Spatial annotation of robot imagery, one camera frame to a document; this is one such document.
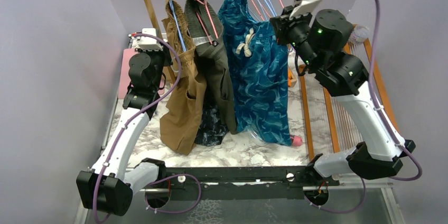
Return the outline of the blue patterned shorts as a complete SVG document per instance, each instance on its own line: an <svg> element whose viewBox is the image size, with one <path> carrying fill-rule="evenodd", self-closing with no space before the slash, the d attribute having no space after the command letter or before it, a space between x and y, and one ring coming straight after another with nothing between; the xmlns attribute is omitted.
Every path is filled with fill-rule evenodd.
<svg viewBox="0 0 448 224"><path fill-rule="evenodd" d="M224 0L219 12L234 90L237 131L254 130L267 143L290 146L288 50L272 25L257 22L247 0Z"/></svg>

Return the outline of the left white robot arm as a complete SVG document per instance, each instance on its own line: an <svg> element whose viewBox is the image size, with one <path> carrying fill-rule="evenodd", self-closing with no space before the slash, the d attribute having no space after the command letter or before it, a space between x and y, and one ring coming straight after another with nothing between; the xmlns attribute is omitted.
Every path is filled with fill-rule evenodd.
<svg viewBox="0 0 448 224"><path fill-rule="evenodd" d="M130 58L130 84L112 139L93 167L81 171L76 179L86 209L123 216L138 191L148 184L157 188L165 183L162 161L146 158L133 170L126 168L140 135L163 99L158 91L166 58L162 51L137 53Z"/></svg>

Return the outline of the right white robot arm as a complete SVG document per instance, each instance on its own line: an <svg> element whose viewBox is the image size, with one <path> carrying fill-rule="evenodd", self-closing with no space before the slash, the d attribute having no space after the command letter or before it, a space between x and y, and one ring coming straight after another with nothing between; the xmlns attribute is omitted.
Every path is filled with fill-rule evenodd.
<svg viewBox="0 0 448 224"><path fill-rule="evenodd" d="M344 47L353 25L337 10L293 16L291 6L272 17L277 43L290 44L329 95L348 112L362 142L348 150L319 154L306 166L305 179L318 185L335 174L354 173L366 180L398 178L402 158L416 145L404 139L369 91L369 73L362 61Z"/></svg>

